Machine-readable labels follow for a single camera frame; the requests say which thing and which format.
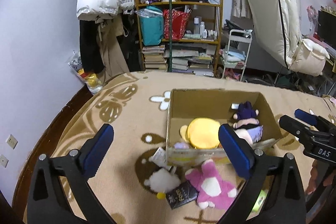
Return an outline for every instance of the floral patterned blanket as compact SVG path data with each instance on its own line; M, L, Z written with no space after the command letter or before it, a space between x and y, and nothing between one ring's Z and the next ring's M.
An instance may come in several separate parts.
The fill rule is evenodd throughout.
M276 119L284 114L293 116L294 110L301 108L307 112L311 109L316 115L336 121L333 117L335 107L328 98L301 92L160 71L120 75L73 117L53 154L53 157L66 155L93 137L103 123L113 125L114 141L96 176L88 183L118 224L217 223L225 212L214 208L201 210L195 202L171 210L165 199L158 200L144 185L156 168L148 158L158 147L165 146L167 109L173 88L258 91L265 96ZM305 157L299 142L283 131L283 139L271 152L283 156L288 151L294 154L304 187L307 187L312 159ZM218 170L223 179L237 185L236 173L230 164L219 165ZM68 182L63 179L62 183L74 213L83 218Z

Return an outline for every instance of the red paper bag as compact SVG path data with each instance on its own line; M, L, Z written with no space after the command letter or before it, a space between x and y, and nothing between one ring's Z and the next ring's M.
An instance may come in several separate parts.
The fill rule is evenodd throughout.
M185 33L190 13L172 10L172 40L180 40ZM169 39L169 10L163 11L164 36Z

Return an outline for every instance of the white rolling cart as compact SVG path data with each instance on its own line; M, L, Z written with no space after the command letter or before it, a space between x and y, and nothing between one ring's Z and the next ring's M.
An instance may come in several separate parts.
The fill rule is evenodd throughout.
M233 29L233 30L230 31L229 42L227 44L226 58L222 61L223 66L224 66L222 78L224 78L224 73L225 73L226 68L240 69L240 70L242 70L242 73L241 73L241 76L240 76L240 81L242 81L244 71L245 71L245 68L246 68L247 59L249 57L249 52L250 52L250 47L251 47L251 42L252 42L252 35L250 35L250 38L238 37L236 35L232 35L232 33L237 33L237 32L243 33L243 34L246 33L245 30L234 30ZM245 60L244 60L244 66L237 66L237 65L233 65L231 63L226 62L227 57L228 57L228 53L229 53L229 50L230 50L230 43L232 43L232 42L242 42L242 43L247 43L249 45L248 49L247 49L247 54L246 54L246 57L245 57Z

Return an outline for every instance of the pink teddy bear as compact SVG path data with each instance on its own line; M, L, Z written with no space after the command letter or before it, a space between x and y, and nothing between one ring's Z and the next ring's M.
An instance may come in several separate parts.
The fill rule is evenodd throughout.
M185 172L185 178L199 191L198 206L227 210L237 195L236 188L221 178L213 160L202 164L202 172L195 168Z

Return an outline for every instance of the metal screw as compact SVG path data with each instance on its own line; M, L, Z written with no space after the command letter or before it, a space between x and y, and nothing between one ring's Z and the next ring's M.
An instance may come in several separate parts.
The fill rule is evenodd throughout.
M264 152L261 149L257 148L257 149L254 150L254 153L258 156L261 156L261 155L263 155Z
M71 156L71 157L74 157L74 156L76 156L78 154L78 150L77 149L73 149L73 150L71 150L70 152L69 152L69 155Z
M294 155L292 153L287 153L286 155L290 160L294 159Z
M39 156L39 160L45 160L46 157L47 157L46 154L41 154L41 155Z

